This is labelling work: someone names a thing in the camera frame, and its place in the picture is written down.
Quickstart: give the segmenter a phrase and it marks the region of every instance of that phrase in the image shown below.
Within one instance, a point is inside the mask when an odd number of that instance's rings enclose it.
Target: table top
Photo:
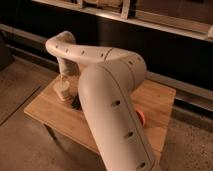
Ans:
[[[69,77],[73,97],[77,94],[78,78],[78,76]],[[59,76],[54,79],[25,108],[25,113],[99,153],[83,112],[71,108],[74,98],[62,102],[53,90],[54,83],[59,79]],[[157,159],[160,159],[163,150],[175,93],[173,88],[145,80],[131,95],[135,108],[143,111],[146,116],[145,133]]]

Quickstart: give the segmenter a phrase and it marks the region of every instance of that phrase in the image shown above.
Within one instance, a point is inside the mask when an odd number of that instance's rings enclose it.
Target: white robotic arm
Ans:
[[[71,33],[63,32],[49,39],[46,48],[57,57],[62,75],[70,74],[72,61],[89,65],[80,76],[78,93],[107,170],[159,171],[130,99],[145,77],[143,59],[123,49],[74,42]]]

